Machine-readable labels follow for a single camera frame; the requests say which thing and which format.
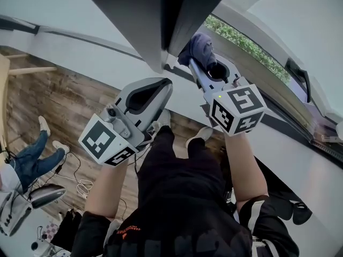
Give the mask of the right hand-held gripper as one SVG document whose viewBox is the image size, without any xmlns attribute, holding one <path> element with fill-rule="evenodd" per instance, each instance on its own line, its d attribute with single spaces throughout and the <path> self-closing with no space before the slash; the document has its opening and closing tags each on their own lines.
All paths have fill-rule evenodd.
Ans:
<svg viewBox="0 0 343 257">
<path fill-rule="evenodd" d="M 189 61 L 195 83 L 204 93 L 205 115 L 212 127 L 220 127 L 230 137 L 250 132 L 262 120 L 266 103 L 257 86 L 240 77 L 234 63 L 218 54 L 215 57 L 217 64 L 211 71 L 195 59 Z"/>
</svg>

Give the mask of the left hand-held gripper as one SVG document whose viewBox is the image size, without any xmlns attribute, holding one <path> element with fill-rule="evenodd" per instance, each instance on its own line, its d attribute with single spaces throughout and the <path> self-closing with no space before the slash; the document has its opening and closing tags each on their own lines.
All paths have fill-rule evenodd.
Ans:
<svg viewBox="0 0 343 257">
<path fill-rule="evenodd" d="M 148 130 L 172 91 L 168 78 L 145 78 L 126 85 L 116 105 L 108 104 L 100 115 L 90 118 L 78 142 L 97 164 L 119 165 L 152 141 Z"/>
</svg>

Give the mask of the dark blue cleaning cloth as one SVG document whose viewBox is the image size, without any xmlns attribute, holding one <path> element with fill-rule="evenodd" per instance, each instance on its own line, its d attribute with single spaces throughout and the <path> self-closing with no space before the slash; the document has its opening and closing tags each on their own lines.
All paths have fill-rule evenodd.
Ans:
<svg viewBox="0 0 343 257">
<path fill-rule="evenodd" d="M 213 52 L 212 40 L 208 35 L 194 34 L 180 52 L 177 61 L 180 65 L 188 66 L 190 59 L 193 59 L 204 72 L 213 74 L 213 69 L 217 66 L 217 59 Z"/>
</svg>

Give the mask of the person's right forearm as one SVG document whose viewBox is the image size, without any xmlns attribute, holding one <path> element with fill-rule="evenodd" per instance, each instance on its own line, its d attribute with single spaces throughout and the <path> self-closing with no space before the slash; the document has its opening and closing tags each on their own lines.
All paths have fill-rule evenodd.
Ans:
<svg viewBox="0 0 343 257">
<path fill-rule="evenodd" d="M 267 183 L 246 135 L 225 134 L 224 138 L 237 208 L 241 209 L 249 200 L 268 195 Z"/>
</svg>

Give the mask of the person's left forearm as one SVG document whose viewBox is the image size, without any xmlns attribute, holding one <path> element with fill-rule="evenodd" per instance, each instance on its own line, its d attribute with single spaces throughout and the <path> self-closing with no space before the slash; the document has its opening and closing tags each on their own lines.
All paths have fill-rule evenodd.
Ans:
<svg viewBox="0 0 343 257">
<path fill-rule="evenodd" d="M 85 204 L 85 211 L 114 220 L 118 211 L 128 161 L 101 167 Z"/>
</svg>

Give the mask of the white window sash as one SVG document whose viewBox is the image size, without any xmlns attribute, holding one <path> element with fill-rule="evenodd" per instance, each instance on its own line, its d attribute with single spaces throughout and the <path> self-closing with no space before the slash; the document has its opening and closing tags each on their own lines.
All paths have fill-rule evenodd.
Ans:
<svg viewBox="0 0 343 257">
<path fill-rule="evenodd" d="M 343 0 L 222 0 L 213 15 L 279 64 L 306 70 L 321 114 L 343 121 Z"/>
</svg>

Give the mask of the person's left white shoe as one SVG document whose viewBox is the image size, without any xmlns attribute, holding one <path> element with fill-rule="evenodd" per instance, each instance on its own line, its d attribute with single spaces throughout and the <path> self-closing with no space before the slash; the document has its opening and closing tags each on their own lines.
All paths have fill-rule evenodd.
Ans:
<svg viewBox="0 0 343 257">
<path fill-rule="evenodd" d="M 163 109 L 161 115 L 159 116 L 158 120 L 152 123 L 154 131 L 157 133 L 163 126 L 170 127 L 170 112 L 168 109 Z"/>
</svg>

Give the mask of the person's white shoe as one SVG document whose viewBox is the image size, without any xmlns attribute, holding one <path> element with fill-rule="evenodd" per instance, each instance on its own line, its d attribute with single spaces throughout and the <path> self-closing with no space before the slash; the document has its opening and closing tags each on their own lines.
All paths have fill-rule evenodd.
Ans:
<svg viewBox="0 0 343 257">
<path fill-rule="evenodd" d="M 189 138 L 186 143 L 185 143 L 185 147 L 188 148 L 189 143 L 193 140 L 193 139 L 203 139 L 204 141 L 207 141 L 213 134 L 213 129 L 211 127 L 205 126 L 203 128 L 201 128 L 198 133 Z"/>
<path fill-rule="evenodd" d="M 163 109 L 161 115 L 159 116 L 158 120 L 152 123 L 154 131 L 157 133 L 163 126 L 170 127 L 170 112 L 168 109 Z"/>
</svg>

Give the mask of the green bushes outside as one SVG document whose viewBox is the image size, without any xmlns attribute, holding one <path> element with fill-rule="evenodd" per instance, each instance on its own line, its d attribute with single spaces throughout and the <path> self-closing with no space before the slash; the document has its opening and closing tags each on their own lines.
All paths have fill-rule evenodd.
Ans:
<svg viewBox="0 0 343 257">
<path fill-rule="evenodd" d="M 258 60 L 284 84 L 287 85 L 290 82 L 290 74 L 272 56 L 232 26 L 227 25 L 213 15 L 209 15 L 203 22 L 203 25 Z"/>
</svg>

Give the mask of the person's right white shoe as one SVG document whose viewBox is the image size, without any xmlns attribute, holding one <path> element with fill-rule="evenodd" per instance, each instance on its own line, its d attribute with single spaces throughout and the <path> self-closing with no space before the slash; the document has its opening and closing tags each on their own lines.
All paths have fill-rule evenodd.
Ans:
<svg viewBox="0 0 343 257">
<path fill-rule="evenodd" d="M 185 143 L 185 147 L 188 148 L 189 143 L 193 140 L 193 139 L 203 139 L 204 141 L 207 141 L 213 134 L 213 129 L 211 127 L 205 126 L 203 128 L 201 128 L 198 133 L 189 138 L 186 143 Z"/>
</svg>

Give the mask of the person's black-clothed body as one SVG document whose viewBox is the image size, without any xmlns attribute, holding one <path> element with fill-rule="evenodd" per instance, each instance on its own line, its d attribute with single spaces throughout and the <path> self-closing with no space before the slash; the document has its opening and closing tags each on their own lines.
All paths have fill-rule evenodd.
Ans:
<svg viewBox="0 0 343 257">
<path fill-rule="evenodd" d="M 119 226 L 84 211 L 71 257 L 299 257 L 269 195 L 225 203 L 221 168 L 203 139 L 177 158 L 163 126 L 138 173 L 138 207 Z"/>
</svg>

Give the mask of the black fabric item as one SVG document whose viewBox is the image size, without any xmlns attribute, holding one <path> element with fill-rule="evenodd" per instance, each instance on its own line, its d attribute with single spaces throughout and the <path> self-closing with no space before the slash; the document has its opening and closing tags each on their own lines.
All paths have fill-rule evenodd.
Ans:
<svg viewBox="0 0 343 257">
<path fill-rule="evenodd" d="M 82 215 L 83 212 L 79 209 L 68 210 L 59 225 L 57 233 L 51 240 L 51 243 L 71 252 Z"/>
</svg>

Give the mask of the checkered board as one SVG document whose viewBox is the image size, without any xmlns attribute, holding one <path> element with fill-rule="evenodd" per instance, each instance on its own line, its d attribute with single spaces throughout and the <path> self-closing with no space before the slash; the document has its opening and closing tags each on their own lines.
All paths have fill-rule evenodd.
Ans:
<svg viewBox="0 0 343 257">
<path fill-rule="evenodd" d="M 51 242 L 58 230 L 59 225 L 55 224 L 54 222 L 49 222 L 42 230 L 42 238 L 48 242 Z"/>
</svg>

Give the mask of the dark wall trim strip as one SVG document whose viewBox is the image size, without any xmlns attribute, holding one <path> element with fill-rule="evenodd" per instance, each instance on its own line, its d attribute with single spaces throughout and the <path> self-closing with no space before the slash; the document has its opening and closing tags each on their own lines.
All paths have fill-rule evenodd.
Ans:
<svg viewBox="0 0 343 257">
<path fill-rule="evenodd" d="M 96 46 L 100 46 L 106 49 L 110 49 L 128 56 L 131 56 L 135 59 L 141 60 L 144 62 L 144 59 L 137 53 L 134 48 L 124 46 L 120 43 L 113 41 L 108 41 L 99 37 L 89 36 L 85 34 L 80 34 L 76 32 L 67 31 L 65 29 L 58 29 L 49 26 L 40 26 L 30 22 L 23 21 L 14 17 L 8 17 L 0 14 L 0 29 L 6 31 L 21 31 L 25 33 L 30 33 L 33 35 L 38 35 L 38 33 L 50 33 L 59 36 L 69 37 L 71 39 L 76 39 L 79 41 L 84 41 Z"/>
</svg>

